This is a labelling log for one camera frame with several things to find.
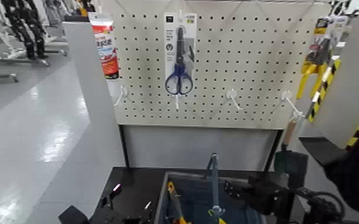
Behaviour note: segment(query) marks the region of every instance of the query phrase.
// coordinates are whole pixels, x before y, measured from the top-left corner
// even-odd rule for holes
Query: product label
[[[180,18],[178,13],[164,13],[165,38],[165,76],[168,78],[174,72],[177,55],[177,32],[183,29],[184,49],[183,57],[187,73],[193,77],[195,59],[197,14],[185,13]]]
[[[97,49],[106,79],[118,78],[117,48],[113,36],[113,21],[104,15],[89,14]]]

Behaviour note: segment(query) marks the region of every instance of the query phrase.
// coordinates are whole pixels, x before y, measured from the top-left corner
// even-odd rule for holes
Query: gray bin
[[[219,178],[219,203],[225,209],[221,218],[227,224],[262,224],[265,218],[257,211],[245,205],[245,202],[236,201],[224,191],[224,181],[247,183],[244,179]],[[214,223],[208,215],[213,206],[211,178],[202,175],[166,172],[157,205],[154,224],[171,224],[167,217],[176,217],[174,208],[170,205],[167,184],[172,181],[181,202],[185,220],[192,224]]]

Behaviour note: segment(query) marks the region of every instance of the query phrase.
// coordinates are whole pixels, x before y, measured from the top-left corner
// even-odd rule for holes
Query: blue-handled scissors
[[[193,88],[193,82],[191,76],[188,75],[187,69],[184,63],[184,31],[182,27],[178,28],[177,39],[177,58],[174,65],[174,72],[166,79],[166,90],[170,94],[187,94],[191,92]],[[174,84],[175,88],[170,88],[170,84]]]

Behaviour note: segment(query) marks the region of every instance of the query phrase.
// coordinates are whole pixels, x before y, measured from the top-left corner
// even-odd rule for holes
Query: pegboard
[[[197,13],[194,89],[179,98],[165,90],[163,14]],[[123,125],[284,129],[322,2],[136,1],[103,3],[112,14],[121,82],[128,96],[115,107]],[[238,110],[226,98],[238,93]]]

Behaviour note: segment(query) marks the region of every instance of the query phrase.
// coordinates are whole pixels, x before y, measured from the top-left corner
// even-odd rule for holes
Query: black table
[[[145,205],[149,201],[151,201],[150,208],[153,209],[153,211],[156,211],[163,178],[167,171],[196,174],[206,173],[206,170],[116,167],[112,170],[101,195],[101,198],[108,196],[112,192],[113,188],[118,183],[121,183],[122,192],[118,196],[114,197],[113,200],[114,210],[106,209],[106,207],[102,209],[101,201],[99,201],[94,215],[91,218],[91,223],[122,223],[122,219],[124,217],[138,217],[142,214]],[[220,177],[239,179],[247,179],[249,176],[258,177],[263,174],[264,172],[257,171],[219,171]],[[267,178],[275,183],[280,182],[280,178],[274,173],[267,173]],[[297,210],[299,210],[299,213],[302,211],[300,203],[298,206],[294,207],[298,208]]]

